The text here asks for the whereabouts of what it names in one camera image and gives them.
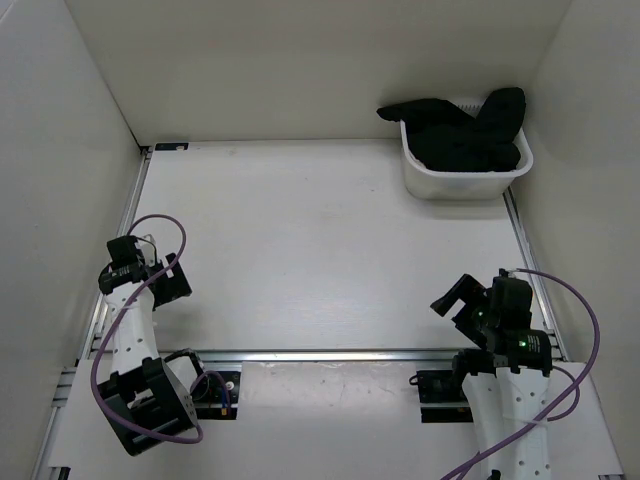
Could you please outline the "black trousers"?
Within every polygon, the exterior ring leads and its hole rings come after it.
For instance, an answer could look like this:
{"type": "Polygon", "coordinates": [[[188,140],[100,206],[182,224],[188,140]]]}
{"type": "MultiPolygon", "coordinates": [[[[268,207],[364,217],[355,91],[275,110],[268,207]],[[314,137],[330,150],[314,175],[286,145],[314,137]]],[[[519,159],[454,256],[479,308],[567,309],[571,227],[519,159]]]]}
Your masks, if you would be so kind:
{"type": "Polygon", "coordinates": [[[448,100],[419,99],[381,107],[386,121],[405,124],[409,150],[425,168],[439,172],[507,172],[521,158],[514,139],[526,111],[519,87],[489,94],[472,116],[448,100]]]}

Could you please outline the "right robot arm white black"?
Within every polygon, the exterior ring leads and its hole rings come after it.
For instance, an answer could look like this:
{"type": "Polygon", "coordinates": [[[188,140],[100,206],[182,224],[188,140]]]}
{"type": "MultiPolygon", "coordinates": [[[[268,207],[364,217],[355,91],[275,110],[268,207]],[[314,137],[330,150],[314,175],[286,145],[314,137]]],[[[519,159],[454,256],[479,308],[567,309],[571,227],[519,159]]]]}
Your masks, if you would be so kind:
{"type": "Polygon", "coordinates": [[[464,274],[431,305],[452,321],[474,348],[453,359],[449,387],[467,400],[484,479],[548,479],[548,433],[538,414],[547,405],[552,371],[551,343],[532,326],[533,290],[502,272],[485,287],[464,274]]]}

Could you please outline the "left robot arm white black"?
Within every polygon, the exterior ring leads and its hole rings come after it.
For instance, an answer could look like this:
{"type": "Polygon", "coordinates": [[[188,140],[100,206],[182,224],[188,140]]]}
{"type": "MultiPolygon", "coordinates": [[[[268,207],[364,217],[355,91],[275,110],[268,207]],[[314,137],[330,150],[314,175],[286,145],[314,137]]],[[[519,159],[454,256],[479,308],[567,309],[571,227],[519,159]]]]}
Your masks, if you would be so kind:
{"type": "Polygon", "coordinates": [[[198,424],[193,400],[206,395],[210,377],[195,354],[178,373],[157,349],[153,312],[192,293],[180,265],[146,286],[131,302],[136,289],[165,262],[158,256],[150,235],[126,235],[107,243],[111,262],[98,277],[111,319],[123,318],[107,344],[112,364],[107,380],[97,384],[100,398],[128,422],[159,434],[177,436],[198,424]]]}

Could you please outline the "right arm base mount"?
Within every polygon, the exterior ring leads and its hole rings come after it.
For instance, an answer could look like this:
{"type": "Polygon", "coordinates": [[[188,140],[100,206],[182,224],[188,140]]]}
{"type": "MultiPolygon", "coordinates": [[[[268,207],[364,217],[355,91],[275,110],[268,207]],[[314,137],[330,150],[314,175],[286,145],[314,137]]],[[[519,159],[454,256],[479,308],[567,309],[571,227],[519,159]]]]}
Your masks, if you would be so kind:
{"type": "Polygon", "coordinates": [[[423,424],[473,422],[461,383],[452,370],[418,370],[409,384],[418,390],[423,424]]]}

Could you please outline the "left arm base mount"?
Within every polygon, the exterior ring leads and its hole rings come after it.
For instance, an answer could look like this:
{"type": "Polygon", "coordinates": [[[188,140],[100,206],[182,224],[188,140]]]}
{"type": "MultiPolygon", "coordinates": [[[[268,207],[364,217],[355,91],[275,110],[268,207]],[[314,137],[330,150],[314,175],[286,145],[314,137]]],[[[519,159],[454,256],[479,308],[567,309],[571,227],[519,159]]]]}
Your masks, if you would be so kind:
{"type": "Polygon", "coordinates": [[[235,420],[241,387],[240,371],[221,371],[199,376],[190,392],[199,420],[235,420]]]}

